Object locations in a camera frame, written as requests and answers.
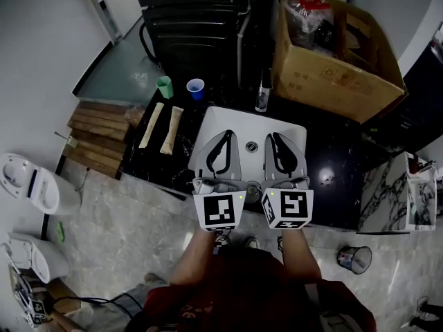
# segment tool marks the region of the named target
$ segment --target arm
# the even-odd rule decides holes
[[[314,282],[321,279],[320,267],[309,248],[302,230],[282,230],[283,262],[289,275],[297,280]]]
[[[67,318],[65,315],[54,310],[49,317],[53,318],[65,331],[84,331],[82,327],[76,324],[73,320]]]
[[[171,285],[192,285],[201,282],[213,257],[215,234],[198,228],[174,269]]]

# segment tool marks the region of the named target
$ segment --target black countertop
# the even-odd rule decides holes
[[[149,181],[177,194],[190,196],[194,172],[188,162],[209,106],[217,105],[254,113],[255,94],[247,91],[230,94],[229,100],[207,90],[205,100],[196,102],[188,92],[177,92],[166,100],[157,91],[136,130],[133,143],[128,146],[121,171]],[[145,149],[138,145],[157,102],[165,104],[150,141]],[[160,153],[168,133],[171,108],[184,109],[172,155]],[[333,113],[322,111],[279,97],[269,98],[264,116],[302,125],[307,130],[306,161],[310,189],[314,191],[311,223],[334,228],[356,230],[361,200],[361,130],[360,124]],[[260,203],[245,204],[245,210],[263,213]]]

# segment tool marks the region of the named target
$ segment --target toilet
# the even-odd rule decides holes
[[[30,269],[45,284],[55,278],[65,277],[70,268],[66,257],[51,243],[27,234],[8,232],[4,243],[6,254],[19,269]]]
[[[72,184],[23,156],[3,154],[0,168],[0,185],[15,199],[30,201],[45,214],[75,214],[80,209],[80,193]]]

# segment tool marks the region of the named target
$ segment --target blue cup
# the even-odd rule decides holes
[[[194,100],[202,100],[205,82],[202,79],[192,79],[186,84],[186,88],[191,92]]]

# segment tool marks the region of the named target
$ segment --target marble cabinet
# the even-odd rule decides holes
[[[363,175],[359,232],[435,229],[435,170],[411,174],[409,158],[404,152]]]

